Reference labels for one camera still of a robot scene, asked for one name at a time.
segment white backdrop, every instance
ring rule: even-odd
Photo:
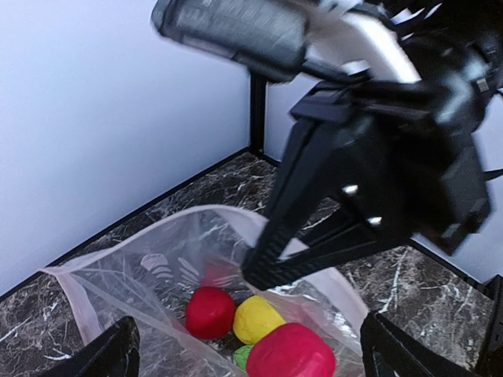
[[[159,38],[153,5],[0,2],[0,294],[248,145],[245,69]]]

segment yellow clay ball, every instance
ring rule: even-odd
[[[283,324],[285,320],[266,300],[251,296],[237,307],[233,331],[244,344],[253,345]]]

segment plastic bag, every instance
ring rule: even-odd
[[[237,304],[253,294],[287,322],[317,332],[337,357],[337,375],[363,376],[359,329],[368,309],[334,268],[294,284],[257,291],[240,274],[266,219],[248,210],[202,206],[178,212],[116,246],[45,268],[72,306],[84,345],[123,316],[140,331],[142,376],[245,375],[233,361],[232,334],[202,342],[184,328],[185,306],[200,286],[220,287]],[[285,255],[306,248],[292,240]]]

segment red ball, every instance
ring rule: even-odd
[[[301,324],[284,324],[251,350],[249,377],[333,377],[336,357],[315,332]]]
[[[228,293],[202,287],[185,308],[185,327],[196,338],[220,339],[232,329],[235,312],[236,304]]]

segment dark marble floor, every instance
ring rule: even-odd
[[[125,240],[187,207],[224,203],[261,211],[275,169],[248,153],[124,222],[83,248],[85,254]],[[326,202],[312,223],[327,216]],[[431,350],[473,368],[492,301],[409,247],[347,263],[339,270],[370,309],[384,313]],[[0,302],[0,377],[37,375],[82,347],[72,312],[55,279],[41,276]]]

